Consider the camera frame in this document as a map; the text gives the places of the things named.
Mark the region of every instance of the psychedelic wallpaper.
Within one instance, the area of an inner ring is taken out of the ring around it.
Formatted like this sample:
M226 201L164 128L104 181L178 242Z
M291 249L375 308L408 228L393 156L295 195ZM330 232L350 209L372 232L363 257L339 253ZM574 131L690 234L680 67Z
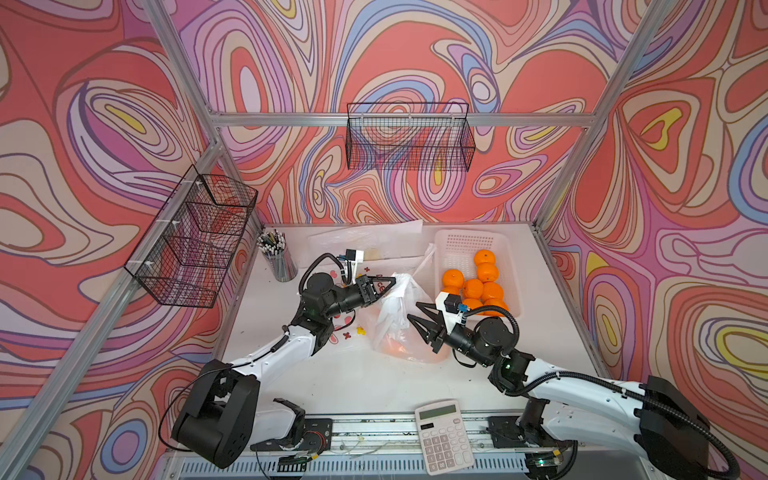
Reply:
M546 229L612 374L672 381L762 480L766 78L767 3L679 2Z
M136 2L0 2L0 442L206 146ZM136 295L27 479L147 477L252 233L216 308Z
M591 112L645 2L169 2L215 111L334 112L463 100L471 111ZM222 135L274 223L529 221L577 129L478 127L468 173L350 172L345 128Z

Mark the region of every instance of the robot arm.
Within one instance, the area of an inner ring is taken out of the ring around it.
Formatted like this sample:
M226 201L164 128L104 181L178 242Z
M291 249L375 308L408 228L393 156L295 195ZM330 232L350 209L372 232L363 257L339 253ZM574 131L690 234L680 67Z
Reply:
M647 458L678 480L709 476L735 479L739 465L730 450L709 432L707 419L667 380L650 376L645 384L599 379L569 372L515 349L515 318L497 306L467 311L461 298L442 292L434 304L417 303L429 318L408 315L411 324L437 353L443 346L490 366L488 381L507 396L526 396L516 425L517 437L531 446L553 440L605 445ZM467 317L492 311L474 329ZM727 460L726 472L707 469L711 443Z
M341 269L346 286L337 286L327 273L312 270L325 258ZM340 260L346 262L347 270ZM344 257L324 253L299 282L299 309L284 326L284 334L271 344L232 363L211 360L194 382L171 438L184 444L219 468L226 468L248 445L276 439L290 449L304 433L304 411L284 399L257 408L259 390L293 365L310 358L328 342L333 317L366 307L395 285L390 276L354 277L362 252L347 250ZM376 283L389 285L381 292Z

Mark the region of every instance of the pencil holder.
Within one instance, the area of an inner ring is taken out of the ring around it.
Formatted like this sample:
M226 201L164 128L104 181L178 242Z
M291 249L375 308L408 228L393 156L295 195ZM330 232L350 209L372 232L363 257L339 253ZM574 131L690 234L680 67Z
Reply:
M270 269L272 269L272 274L274 274L275 280L278 282L289 282L298 274L299 269L296 268L296 264L290 257L287 245L280 253L274 255L267 252L263 253L266 262L270 265Z

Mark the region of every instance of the mesh basket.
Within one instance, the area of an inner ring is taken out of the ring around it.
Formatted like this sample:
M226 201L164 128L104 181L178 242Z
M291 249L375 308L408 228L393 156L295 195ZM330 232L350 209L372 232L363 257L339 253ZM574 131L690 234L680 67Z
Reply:
M468 171L475 139L462 102L347 104L350 170Z
M198 174L139 268L126 269L161 305L212 308L256 199L237 180Z

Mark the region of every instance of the metal frame post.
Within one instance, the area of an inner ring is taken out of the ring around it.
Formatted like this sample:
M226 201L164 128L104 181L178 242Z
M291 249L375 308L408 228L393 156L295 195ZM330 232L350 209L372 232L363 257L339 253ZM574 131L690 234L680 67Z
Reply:
M197 162L197 169L201 173L211 171L220 154L220 147L218 142L208 145L208 149ZM144 258L149 253L165 231L165 222L173 217L192 188L196 176L197 172L192 168L187 172L184 179L188 181L180 183L176 194L168 199L157 218L162 221L156 221L149 227L147 235L136 249L134 258ZM3 468L0 480L16 480L24 475L27 465L53 428L138 289L138 282L125 269L121 269L118 279L112 283L104 299L74 338L40 392L25 409L0 447L0 465Z
M168 11L162 5L162 0L144 0L144 8L147 12L152 28L157 33L157 38L160 40L163 49L168 54L168 61L171 68L173 68L176 76L179 77L182 86L184 87L184 93L190 99L192 108L194 109L200 124L203 125L203 129L208 134L208 137L212 141L216 141L224 145L221 134L214 125L211 119L211 108L208 104L208 100L203 95L203 90L200 88L200 82L197 81L197 76L192 71L187 54L184 52L184 46L181 44L181 38L179 38L178 31L174 26L173 20L171 20ZM232 154L229 148L224 145L224 156L221 162L221 167L224 172L238 180L242 180L240 170L238 170L235 164Z
M566 160L560 174L555 179L551 189L548 192L545 202L538 211L535 219L533 232L542 255L549 265L555 282L564 297L566 305L571 313L571 317L577 323L578 330L582 336L584 344L588 346L590 357L593 358L595 368L601 375L607 375L604 369L604 363L601 357L594 352L594 345L588 337L581 321L581 313L573 304L570 294L566 290L559 272L554 268L554 260L551 253L541 236L538 226L542 219L550 214L551 210L557 205L557 199L562 195L571 183L573 176L578 168L583 164L587 157L591 145L597 139L601 125L607 120L614 104L618 100L619 94L624 89L630 76L632 75L637 63L646 51L654 34L658 30L661 22L674 0L653 0L648 7L645 15L641 19L632 39L627 46L627 50L618 62L616 71L612 74L606 88L598 100L595 111L591 114L558 114L558 113L533 113L533 114L469 114L468 122L471 126L566 126L583 127L586 131L580 135L574 146L573 154ZM220 135L220 128L233 126L345 126L346 114L337 113L254 113L254 114L228 114L212 112L208 104L197 76L193 73L189 59L184 52L183 45L179 38L174 24L162 5L162 0L144 0L147 16L150 19L154 30L157 33L160 43L168 54L169 62L175 74L179 77L182 88L190 98L190 102L198 117L200 124L209 137L210 144L205 153L197 161L197 169L201 173L210 173L213 169L217 156L223 158L222 168L233 178L241 179L240 171L229 152L227 146L223 143ZM190 183L181 184L179 191L174 197L169 199L167 208L161 213L159 219L169 220L173 216L178 204L186 196L185 189L188 189ZM258 219L257 228L261 228ZM158 226L157 223L150 227L147 236L137 249L137 254L149 250L154 241L162 233L164 224ZM241 286L238 289L238 298L233 304L233 311L237 311L240 294L243 292L244 284L247 282L249 273L245 273L246 278L241 280ZM0 480L18 480L24 475L27 465L32 460L40 445L45 440L45 436L54 426L56 419L71 398L72 393L80 384L88 368L91 366L96 354L101 350L109 333L114 325L120 319L126 306L129 304L132 296L138 288L137 282L125 271L122 270L118 280L112 285L104 299L86 322L83 330L75 337L74 342L58 362L54 371L43 385L41 391L32 400L30 406L25 410L22 417L11 430L8 438L0 447L0 465L3 470L0 472Z
M611 110L613 110L618 102L619 95L621 95L624 87L627 86L627 82L629 82L630 77L634 73L634 69L643 58L643 54L648 49L648 46L654 39L654 35L673 4L674 0L653 0L648 5L648 10L646 10L643 18L640 20L640 24L637 26L637 30L632 35L627 50L621 56L616 70L611 75L611 78L605 85L603 94L598 100L597 108L594 111L594 121L588 127L586 134L579 138L579 141L574 146L573 153L565 162L565 165L560 170L560 174L554 179L552 187L547 192L547 197L534 219L536 227L540 227L542 222L550 216L552 211L558 206L557 203L560 196L570 187L574 175L587 159L592 144L598 139L603 123L608 120L608 115L611 114Z

